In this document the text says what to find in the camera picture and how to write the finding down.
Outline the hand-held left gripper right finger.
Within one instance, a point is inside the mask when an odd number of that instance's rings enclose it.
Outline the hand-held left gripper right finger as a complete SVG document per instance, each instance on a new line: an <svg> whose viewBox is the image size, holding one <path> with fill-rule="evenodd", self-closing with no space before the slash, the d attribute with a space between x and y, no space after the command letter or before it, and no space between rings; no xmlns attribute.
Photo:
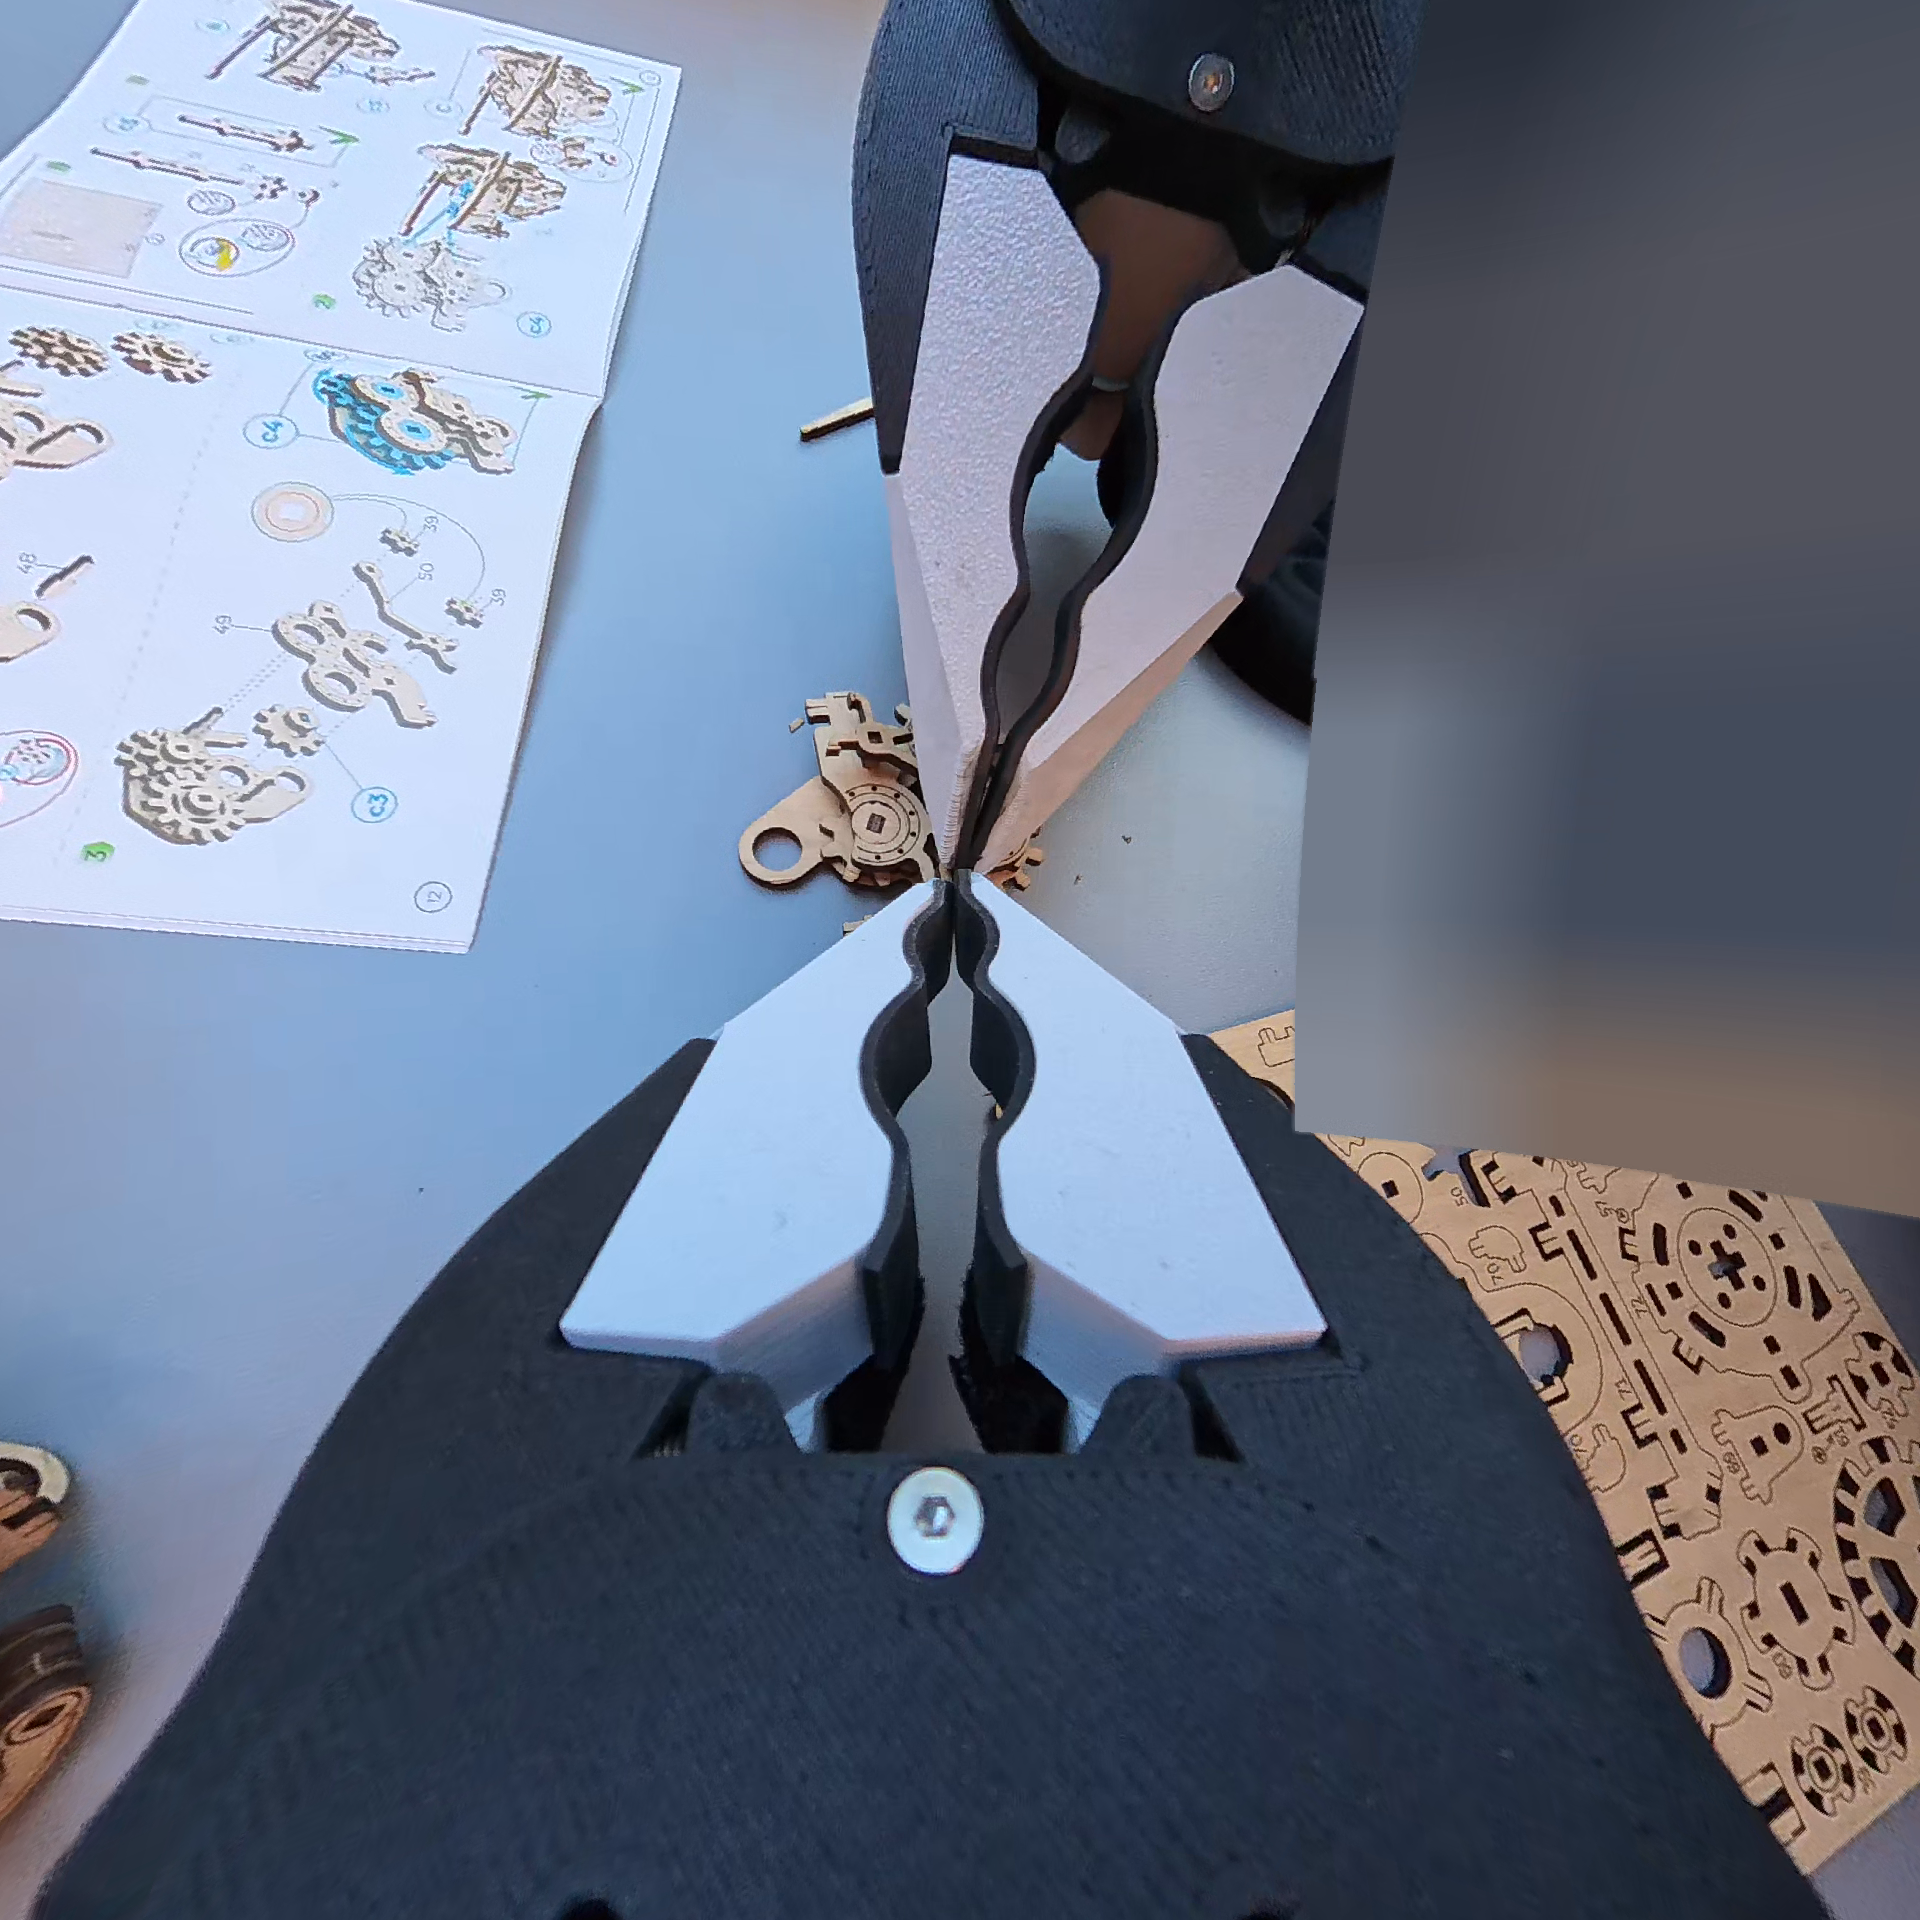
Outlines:
<svg viewBox="0 0 1920 1920"><path fill-rule="evenodd" d="M1182 1032L994 887L955 885L970 1066L998 1115L955 1376L992 1452L1080 1445L1109 1394L1325 1320Z"/></svg>

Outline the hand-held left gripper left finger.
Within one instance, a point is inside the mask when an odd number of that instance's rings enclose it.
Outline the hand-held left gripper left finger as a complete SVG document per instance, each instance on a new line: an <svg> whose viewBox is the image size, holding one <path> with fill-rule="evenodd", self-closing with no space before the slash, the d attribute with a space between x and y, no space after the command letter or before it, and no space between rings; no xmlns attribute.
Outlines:
<svg viewBox="0 0 1920 1920"><path fill-rule="evenodd" d="M950 903L908 889L721 1029L562 1316L572 1349L757 1376L805 1451L875 1439L923 1306L897 1112Z"/></svg>

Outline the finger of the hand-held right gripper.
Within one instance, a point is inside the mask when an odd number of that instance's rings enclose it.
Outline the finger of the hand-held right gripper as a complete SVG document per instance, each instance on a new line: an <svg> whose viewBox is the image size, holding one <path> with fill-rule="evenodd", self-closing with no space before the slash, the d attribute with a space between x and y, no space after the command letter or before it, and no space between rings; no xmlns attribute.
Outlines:
<svg viewBox="0 0 1920 1920"><path fill-rule="evenodd" d="M1079 378L1100 273L1037 171L950 157L897 468L885 478L908 707L941 864L998 736L998 648L1030 593L1037 432Z"/></svg>
<svg viewBox="0 0 1920 1920"><path fill-rule="evenodd" d="M1277 269L1185 309L1140 411L1143 478L1064 597L1042 693L985 804L987 869L1039 829L1238 607L1360 306Z"/></svg>

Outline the small wooden gear assembly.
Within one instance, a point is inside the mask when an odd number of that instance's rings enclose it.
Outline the small wooden gear assembly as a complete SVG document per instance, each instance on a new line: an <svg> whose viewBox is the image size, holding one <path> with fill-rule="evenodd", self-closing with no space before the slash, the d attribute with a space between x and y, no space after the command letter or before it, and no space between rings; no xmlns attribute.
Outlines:
<svg viewBox="0 0 1920 1920"><path fill-rule="evenodd" d="M910 708L879 723L851 692L805 703L816 776L738 838L741 871L763 887L793 887L831 869L849 887L893 889L935 879L935 842L919 781Z"/></svg>

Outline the grey desk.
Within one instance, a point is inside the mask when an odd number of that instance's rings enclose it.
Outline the grey desk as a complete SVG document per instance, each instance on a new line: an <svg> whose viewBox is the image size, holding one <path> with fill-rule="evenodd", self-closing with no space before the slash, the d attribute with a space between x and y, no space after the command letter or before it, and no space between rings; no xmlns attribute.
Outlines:
<svg viewBox="0 0 1920 1920"><path fill-rule="evenodd" d="M849 239L879 4L474 4L682 69L532 719L464 959L3 926L3 1433L77 1471L17 1578L97 1693L3 1825L28 1917L200 1665L376 1343L687 1034L810 959L844 891L733 835L802 693L895 692Z"/></svg>

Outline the person's right hand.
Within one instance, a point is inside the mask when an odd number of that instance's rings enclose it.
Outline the person's right hand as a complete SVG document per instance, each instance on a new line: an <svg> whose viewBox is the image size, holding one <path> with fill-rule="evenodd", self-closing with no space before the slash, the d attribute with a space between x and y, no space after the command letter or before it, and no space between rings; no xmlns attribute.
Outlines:
<svg viewBox="0 0 1920 1920"><path fill-rule="evenodd" d="M1114 190L1090 195L1070 220L1103 265L1107 303L1090 343L1095 392L1064 443L1076 457L1099 460L1122 423L1124 393L1167 326L1188 303L1249 273L1220 223Z"/></svg>

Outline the laser-cut plywood parts sheet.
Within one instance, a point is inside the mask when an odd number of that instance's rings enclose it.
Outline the laser-cut plywood parts sheet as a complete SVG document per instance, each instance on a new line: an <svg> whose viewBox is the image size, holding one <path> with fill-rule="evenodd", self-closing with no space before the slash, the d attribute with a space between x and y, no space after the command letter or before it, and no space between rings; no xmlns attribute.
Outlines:
<svg viewBox="0 0 1920 1920"><path fill-rule="evenodd" d="M1915 1361L1756 1187L1328 1137L1478 1300L1716 1752L1803 1868L1915 1786Z"/></svg>

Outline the white instruction booklet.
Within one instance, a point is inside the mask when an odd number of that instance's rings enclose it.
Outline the white instruction booklet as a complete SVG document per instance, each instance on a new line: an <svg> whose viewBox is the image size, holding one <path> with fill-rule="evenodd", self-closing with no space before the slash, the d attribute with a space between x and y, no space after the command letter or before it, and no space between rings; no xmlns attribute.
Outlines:
<svg viewBox="0 0 1920 1920"><path fill-rule="evenodd" d="M6 919L471 947L678 85L135 4L3 157Z"/></svg>

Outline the partly built wooden model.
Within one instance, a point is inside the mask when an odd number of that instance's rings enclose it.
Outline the partly built wooden model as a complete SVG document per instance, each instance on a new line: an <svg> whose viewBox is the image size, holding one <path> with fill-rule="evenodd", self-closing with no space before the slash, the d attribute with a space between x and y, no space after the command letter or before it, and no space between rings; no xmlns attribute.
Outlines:
<svg viewBox="0 0 1920 1920"><path fill-rule="evenodd" d="M52 1452L2 1445L2 1572L60 1526L68 1471ZM54 1604L2 1626L2 1819L28 1799L77 1734L92 1699L74 1614Z"/></svg>

